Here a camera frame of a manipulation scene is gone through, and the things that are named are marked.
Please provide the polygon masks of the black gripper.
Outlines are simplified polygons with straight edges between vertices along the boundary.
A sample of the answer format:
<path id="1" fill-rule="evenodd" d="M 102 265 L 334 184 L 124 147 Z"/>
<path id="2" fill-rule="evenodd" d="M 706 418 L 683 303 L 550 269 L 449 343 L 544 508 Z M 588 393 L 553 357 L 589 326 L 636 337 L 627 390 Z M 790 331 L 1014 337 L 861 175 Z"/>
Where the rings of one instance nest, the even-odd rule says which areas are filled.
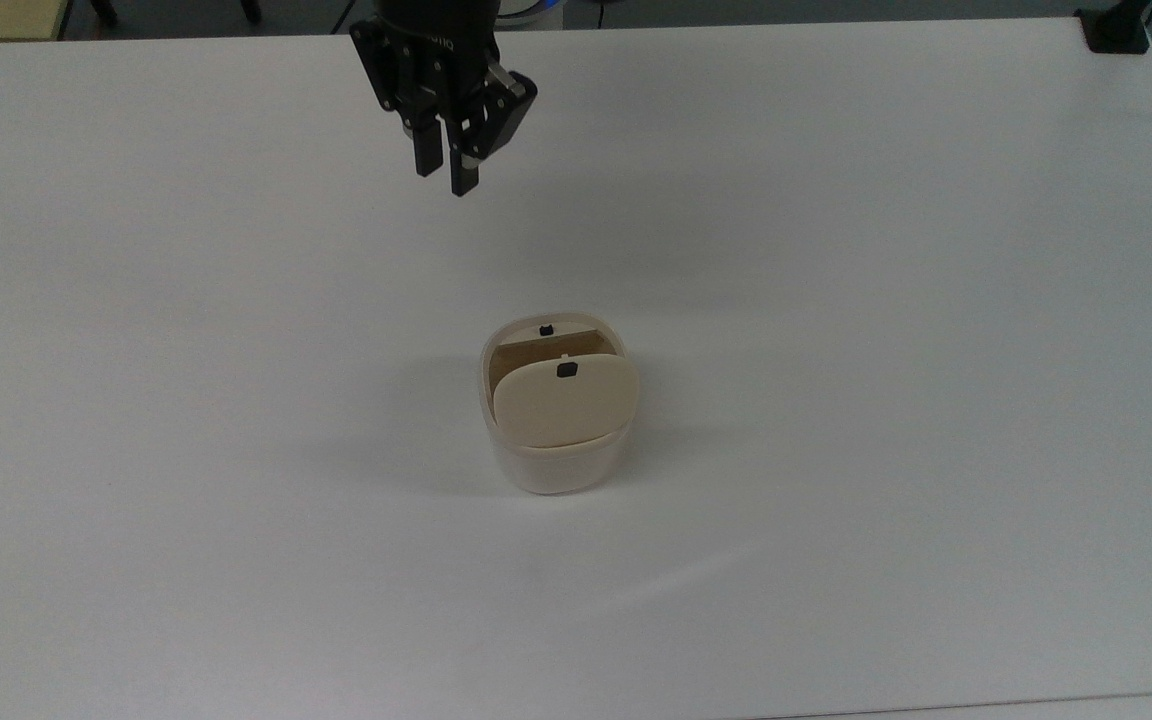
<path id="1" fill-rule="evenodd" d="M 449 149 L 450 191 L 479 183 L 477 165 L 503 149 L 535 104 L 535 81 L 505 68 L 499 1 L 376 1 L 349 26 L 381 109 L 393 111 L 429 177 Z"/>

